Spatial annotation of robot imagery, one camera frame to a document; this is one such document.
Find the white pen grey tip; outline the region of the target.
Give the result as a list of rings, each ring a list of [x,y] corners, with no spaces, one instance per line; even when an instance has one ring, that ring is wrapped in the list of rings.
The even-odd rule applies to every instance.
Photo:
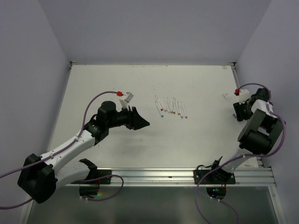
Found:
[[[173,107],[172,107],[172,101],[173,101],[173,98],[167,98],[168,102],[169,102],[169,105],[171,107],[171,110],[173,111]]]

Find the white pen blue cap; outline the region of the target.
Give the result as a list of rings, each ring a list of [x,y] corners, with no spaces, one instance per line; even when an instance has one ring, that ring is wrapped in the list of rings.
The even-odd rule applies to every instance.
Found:
[[[163,112],[162,112],[163,110],[160,108],[158,102],[155,102],[155,105],[156,105],[156,108],[158,110],[160,117],[163,118],[164,117]]]

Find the white pen light blue tip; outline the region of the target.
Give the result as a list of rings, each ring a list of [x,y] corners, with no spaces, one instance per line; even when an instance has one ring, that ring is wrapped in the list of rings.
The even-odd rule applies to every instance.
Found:
[[[182,105],[181,105],[180,102],[178,102],[178,107],[179,107],[179,110],[180,110],[180,117],[183,119],[184,118],[184,112],[183,112]]]

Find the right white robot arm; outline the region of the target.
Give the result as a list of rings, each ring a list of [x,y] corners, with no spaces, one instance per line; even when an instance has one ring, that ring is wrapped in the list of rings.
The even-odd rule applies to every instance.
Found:
[[[263,87],[250,94],[246,89],[236,89],[238,100],[233,104],[236,120],[245,121],[237,141],[238,149],[225,160],[215,160],[208,171],[208,178],[219,183],[230,177],[245,161],[252,157],[267,155],[283,132],[282,121],[274,114],[271,92]]]

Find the white pen magenta tip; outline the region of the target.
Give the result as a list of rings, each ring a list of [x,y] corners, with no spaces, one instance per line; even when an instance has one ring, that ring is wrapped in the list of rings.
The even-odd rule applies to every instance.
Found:
[[[173,101],[172,101],[172,107],[173,107],[173,114],[176,114],[176,112],[177,112],[177,109],[176,109],[176,99],[175,98],[173,98]]]

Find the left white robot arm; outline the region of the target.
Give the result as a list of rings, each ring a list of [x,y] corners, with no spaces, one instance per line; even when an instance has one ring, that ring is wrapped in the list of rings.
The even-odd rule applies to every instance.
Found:
[[[149,125],[136,107],[117,111],[114,102],[105,101],[67,142],[40,156],[29,155],[17,184],[37,203],[47,201],[56,189],[73,182],[98,185],[99,181],[110,179],[113,175],[100,175],[97,166],[88,159],[81,159],[72,167],[67,167],[67,164],[104,140],[111,128],[125,126],[129,130],[139,130]]]

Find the white pen red cap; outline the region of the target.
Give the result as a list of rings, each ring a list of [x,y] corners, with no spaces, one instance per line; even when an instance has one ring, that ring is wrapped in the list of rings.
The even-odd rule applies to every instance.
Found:
[[[186,112],[186,109],[185,109],[185,106],[184,106],[183,102],[181,102],[181,107],[182,107],[182,111],[183,111],[183,114],[184,114],[184,118],[187,119],[188,115],[187,115],[187,112]]]

